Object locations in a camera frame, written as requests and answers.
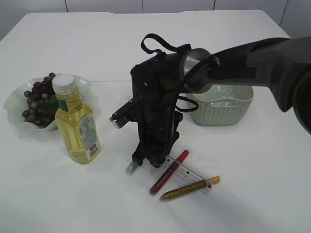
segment gold marker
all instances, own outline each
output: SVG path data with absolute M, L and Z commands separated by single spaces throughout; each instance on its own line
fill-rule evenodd
M 207 180 L 202 180 L 175 190 L 172 190 L 170 192 L 167 192 L 163 194 L 159 200 L 171 200 L 180 196 L 183 196 L 188 193 L 192 193 L 194 191 L 197 191 L 201 188 L 205 188 L 209 185 L 209 183 L 217 184 L 220 182 L 220 177 L 216 176 Z

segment ruler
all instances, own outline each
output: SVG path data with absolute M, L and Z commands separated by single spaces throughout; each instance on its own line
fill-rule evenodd
M 188 168 L 187 166 L 181 164 L 180 162 L 176 161 L 175 159 L 173 159 L 170 156 L 167 156 L 165 159 L 165 162 L 161 165 L 161 167 L 163 167 L 164 169 L 168 169 L 172 163 L 179 163 L 179 167 L 177 168 L 177 170 L 173 173 L 173 175 L 181 178 L 183 181 L 186 182 L 186 185 L 201 181 L 201 180 L 206 180 L 206 178 L 204 178 L 203 176 L 199 175 L 198 173 L 196 173 L 195 171 L 191 170 L 190 168 Z M 208 195 L 208 193 L 211 191 L 212 189 L 212 184 L 208 184 L 206 188 L 202 188 L 199 189 L 202 193 L 204 193 L 205 195 Z

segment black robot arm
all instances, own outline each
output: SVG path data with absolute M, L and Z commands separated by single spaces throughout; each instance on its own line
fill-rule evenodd
M 146 38 L 174 53 L 149 50 Z M 133 98 L 110 119 L 117 128 L 128 121 L 138 123 L 139 144 L 132 160 L 139 166 L 147 158 L 159 167 L 179 138 L 181 112 L 197 109 L 197 103 L 179 94 L 204 93 L 213 84 L 266 86 L 282 111 L 294 106 L 298 120 L 311 133 L 311 37 L 271 38 L 212 55 L 189 44 L 176 48 L 148 34 L 141 47 L 157 55 L 131 70 Z M 178 99 L 195 107 L 180 109 Z

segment white bottle cap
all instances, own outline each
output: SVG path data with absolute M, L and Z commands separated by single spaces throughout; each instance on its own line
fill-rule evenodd
M 57 75 L 52 80 L 53 89 L 56 94 L 68 95 L 78 89 L 76 80 L 71 74 Z

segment oil bottle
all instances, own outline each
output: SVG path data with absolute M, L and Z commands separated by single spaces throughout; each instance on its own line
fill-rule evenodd
M 93 110 L 81 101 L 74 76 L 58 75 L 52 84 L 59 104 L 55 120 L 69 157 L 88 164 L 100 151 Z

